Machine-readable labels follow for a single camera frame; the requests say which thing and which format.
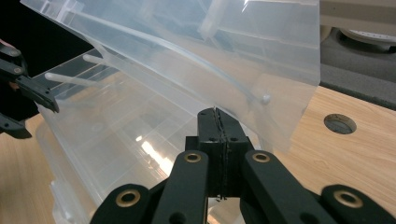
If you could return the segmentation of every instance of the gray carpet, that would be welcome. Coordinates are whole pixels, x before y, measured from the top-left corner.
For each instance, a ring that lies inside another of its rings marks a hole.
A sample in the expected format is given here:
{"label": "gray carpet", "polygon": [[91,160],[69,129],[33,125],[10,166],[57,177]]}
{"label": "gray carpet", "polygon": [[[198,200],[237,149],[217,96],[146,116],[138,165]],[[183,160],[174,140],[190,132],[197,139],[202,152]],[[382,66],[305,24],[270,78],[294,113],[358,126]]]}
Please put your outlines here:
{"label": "gray carpet", "polygon": [[333,28],[320,45],[320,85],[396,110],[396,53],[339,37]]}

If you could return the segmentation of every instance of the wood grain surface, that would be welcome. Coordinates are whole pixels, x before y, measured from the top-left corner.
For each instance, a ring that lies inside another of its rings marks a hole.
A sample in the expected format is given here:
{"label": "wood grain surface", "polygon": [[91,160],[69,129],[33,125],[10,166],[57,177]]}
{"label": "wood grain surface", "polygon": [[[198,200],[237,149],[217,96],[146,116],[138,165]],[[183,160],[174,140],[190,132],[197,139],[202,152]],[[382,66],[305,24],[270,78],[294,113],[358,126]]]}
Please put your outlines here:
{"label": "wood grain surface", "polygon": [[[352,134],[333,133],[329,114],[357,124]],[[35,140],[43,119],[26,122],[34,136],[16,140],[0,134],[0,223],[54,223],[50,168]],[[292,137],[276,155],[308,189],[344,184],[372,197],[396,216],[396,112],[319,87]]]}

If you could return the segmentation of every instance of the wooden table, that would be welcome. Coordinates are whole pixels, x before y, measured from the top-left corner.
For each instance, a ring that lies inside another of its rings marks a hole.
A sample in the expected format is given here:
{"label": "wooden table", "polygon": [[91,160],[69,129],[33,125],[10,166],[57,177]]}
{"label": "wooden table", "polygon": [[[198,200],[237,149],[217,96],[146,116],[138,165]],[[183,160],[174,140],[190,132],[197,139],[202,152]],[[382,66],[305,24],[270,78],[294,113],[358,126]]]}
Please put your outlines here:
{"label": "wooden table", "polygon": [[[356,132],[331,132],[323,123],[329,114],[350,117]],[[26,122],[31,139],[0,135],[0,223],[54,223],[53,176],[35,140],[40,122],[40,115]],[[348,185],[396,216],[396,111],[319,87],[290,151],[276,155],[306,188]]]}

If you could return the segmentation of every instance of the transparent plastic box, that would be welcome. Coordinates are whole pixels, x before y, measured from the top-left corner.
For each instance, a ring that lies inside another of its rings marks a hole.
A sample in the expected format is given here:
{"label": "transparent plastic box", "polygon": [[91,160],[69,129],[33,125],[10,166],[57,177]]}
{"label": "transparent plastic box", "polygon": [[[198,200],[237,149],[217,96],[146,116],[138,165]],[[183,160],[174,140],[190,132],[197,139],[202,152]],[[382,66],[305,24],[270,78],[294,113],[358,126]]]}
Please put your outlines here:
{"label": "transparent plastic box", "polygon": [[[95,48],[49,71],[69,83],[36,78],[60,106],[39,107],[37,135],[57,223],[88,223],[116,187],[168,177],[208,107],[238,119],[255,148],[288,150],[320,81],[318,0],[21,2]],[[240,223],[237,208],[222,202],[208,220]]]}

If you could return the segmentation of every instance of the clear plastic lid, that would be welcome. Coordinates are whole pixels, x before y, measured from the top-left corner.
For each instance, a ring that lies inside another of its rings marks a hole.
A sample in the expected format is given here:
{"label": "clear plastic lid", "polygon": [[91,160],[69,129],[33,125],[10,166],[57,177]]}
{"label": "clear plastic lid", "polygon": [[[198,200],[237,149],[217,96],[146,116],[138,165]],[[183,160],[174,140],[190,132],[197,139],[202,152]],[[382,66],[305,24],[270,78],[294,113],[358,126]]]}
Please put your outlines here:
{"label": "clear plastic lid", "polygon": [[21,2],[85,38],[107,65],[220,107],[263,149],[289,148],[320,81],[319,0]]}

